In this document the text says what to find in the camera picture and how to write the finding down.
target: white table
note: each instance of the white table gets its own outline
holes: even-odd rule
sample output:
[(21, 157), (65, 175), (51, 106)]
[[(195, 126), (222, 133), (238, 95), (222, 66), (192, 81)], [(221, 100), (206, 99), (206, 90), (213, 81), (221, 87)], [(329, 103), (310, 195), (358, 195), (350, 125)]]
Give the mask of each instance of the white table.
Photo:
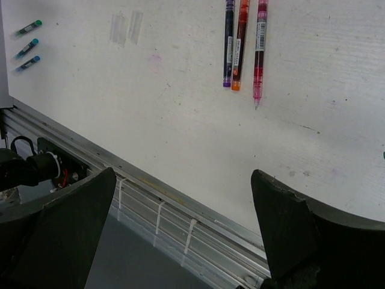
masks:
[[(385, 221), (383, 1), (271, 0), (257, 111), (257, 3), (233, 93), (221, 87), (224, 2), (2, 0), (10, 94), (254, 232), (254, 169)], [(112, 16), (129, 29), (135, 11), (137, 43), (124, 29), (110, 37)], [(41, 62), (14, 75), (34, 37)]]

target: purple stain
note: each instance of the purple stain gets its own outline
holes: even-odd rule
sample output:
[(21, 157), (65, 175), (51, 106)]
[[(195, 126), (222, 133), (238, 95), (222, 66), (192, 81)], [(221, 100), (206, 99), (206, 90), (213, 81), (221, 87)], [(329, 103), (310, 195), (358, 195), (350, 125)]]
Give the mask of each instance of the purple stain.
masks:
[(160, 63), (162, 63), (162, 57), (153, 54), (153, 55), (151, 55), (151, 56), (147, 59), (147, 61), (148, 61), (149, 63), (160, 64)]

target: gray floor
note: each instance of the gray floor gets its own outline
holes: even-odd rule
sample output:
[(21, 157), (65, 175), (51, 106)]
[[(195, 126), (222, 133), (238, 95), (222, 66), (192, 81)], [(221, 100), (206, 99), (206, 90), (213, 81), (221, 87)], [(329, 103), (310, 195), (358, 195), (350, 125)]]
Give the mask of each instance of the gray floor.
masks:
[(86, 289), (210, 287), (108, 216)]

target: purple pen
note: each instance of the purple pen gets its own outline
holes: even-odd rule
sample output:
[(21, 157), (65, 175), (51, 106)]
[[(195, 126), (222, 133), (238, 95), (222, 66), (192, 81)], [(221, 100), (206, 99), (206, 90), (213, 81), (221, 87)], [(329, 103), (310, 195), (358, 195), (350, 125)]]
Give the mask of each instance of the purple pen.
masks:
[(234, 0), (226, 0), (223, 87), (231, 87), (233, 64)]

